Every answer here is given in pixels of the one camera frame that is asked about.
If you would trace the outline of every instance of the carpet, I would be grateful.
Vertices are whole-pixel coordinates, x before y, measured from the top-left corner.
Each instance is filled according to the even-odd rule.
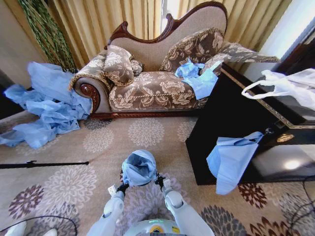
[[[158,171],[171,179],[173,188],[216,236],[315,235],[312,214],[302,218],[292,234],[288,232],[292,215],[308,202],[301,182],[242,184],[226,196],[215,194],[215,185],[196,185],[185,145],[195,122],[196,118],[186,117],[88,119],[80,122],[80,130],[59,135],[37,150],[25,143],[0,146],[1,164],[90,161],[87,166],[1,170],[0,229],[35,216],[58,215],[71,218],[78,235],[86,235],[110,199],[107,188],[121,183],[122,162],[132,151],[146,149],[154,155]],[[11,127],[8,120],[5,126]],[[137,221],[153,218],[173,218],[159,187],[150,183],[129,188],[116,235]],[[27,235],[41,236],[50,228],[56,228],[59,236],[75,235],[70,221],[56,218],[29,221]]]

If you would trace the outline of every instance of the chaise lounge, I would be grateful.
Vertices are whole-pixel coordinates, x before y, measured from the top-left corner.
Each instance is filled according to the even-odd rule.
[[[91,98],[91,117],[166,117],[196,115],[207,97],[196,100],[193,89],[175,76],[178,65],[187,59],[205,63],[209,68],[217,60],[239,62],[275,62],[236,43],[224,42],[227,12],[218,2],[204,2],[179,20],[167,15],[162,34],[152,40],[131,35],[127,22],[114,31],[105,50],[100,52],[72,79],[70,88]],[[107,47],[118,46],[144,64],[143,71],[128,84],[116,84],[102,72]]]

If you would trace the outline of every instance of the black pole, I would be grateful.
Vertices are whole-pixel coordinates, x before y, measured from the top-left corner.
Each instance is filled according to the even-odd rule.
[[[89,162],[66,162],[66,163],[35,163],[36,161],[27,161],[21,164],[0,164],[0,169],[14,169],[14,168],[33,168],[45,166],[73,166],[73,165],[88,165]]]

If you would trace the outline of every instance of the blue disposable cloth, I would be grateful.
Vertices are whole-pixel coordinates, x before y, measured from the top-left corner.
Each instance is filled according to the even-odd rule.
[[[144,185],[157,177],[153,155],[146,150],[133,151],[123,162],[123,181],[130,186]]]
[[[217,178],[217,194],[228,194],[237,186],[262,137],[258,131],[243,138],[218,137],[207,157],[208,167]]]
[[[13,147],[26,141],[32,148],[40,148],[56,134],[80,129],[78,120],[86,119],[90,113],[91,100],[77,95],[74,90],[67,90],[73,74],[63,72],[57,65],[36,62],[29,63],[28,72],[34,90],[26,91],[21,85],[12,85],[4,94],[40,119],[19,124],[12,131],[1,134],[0,144]]]
[[[177,68],[175,75],[184,78],[182,81],[192,87],[196,99],[199,100],[211,94],[218,80],[213,70],[221,63],[222,61],[217,61],[211,68],[207,69],[199,76],[199,68],[203,68],[204,64],[193,64],[189,60],[188,63]]]
[[[183,79],[183,82],[189,84],[193,92],[195,93],[196,99],[207,97],[211,94],[218,77],[213,73],[211,69],[207,69],[198,78],[190,77]]]
[[[175,76],[177,77],[183,77],[185,78],[191,78],[191,77],[198,77],[199,76],[199,69],[203,68],[205,64],[202,63],[192,63],[190,59],[188,59],[188,62],[181,65],[177,68],[175,72]]]

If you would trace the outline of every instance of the floral upholstery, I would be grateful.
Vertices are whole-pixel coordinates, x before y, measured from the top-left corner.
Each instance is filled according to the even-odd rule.
[[[76,73],[70,80],[68,89],[71,90],[75,83],[80,78],[91,77],[96,80],[102,81],[108,90],[110,91],[114,85],[113,82],[105,79],[101,75],[101,70],[104,67],[106,60],[107,50],[101,51],[96,57],[94,57],[86,66],[84,66],[78,73]]]
[[[188,59],[193,63],[205,63],[217,54],[222,43],[223,33],[217,28],[193,33],[170,48],[159,70],[175,72]]]
[[[113,111],[160,111],[202,108],[207,98],[196,100],[192,88],[173,72],[142,72],[126,87],[114,86],[109,94]]]
[[[133,71],[133,75],[134,76],[139,76],[140,73],[143,71],[143,68],[144,68],[144,64],[135,60],[135,59],[132,59],[130,61],[131,63],[131,67],[132,67],[132,71]]]
[[[133,71],[130,63],[132,57],[127,50],[109,45],[104,67],[101,71],[103,77],[112,81],[116,86],[132,84]]]
[[[218,60],[225,62],[279,62],[277,57],[259,54],[258,52],[244,48],[238,43],[224,42],[218,54],[205,63],[205,67],[202,69],[201,74]],[[220,74],[220,68],[221,66],[218,66],[214,73],[217,75]]]

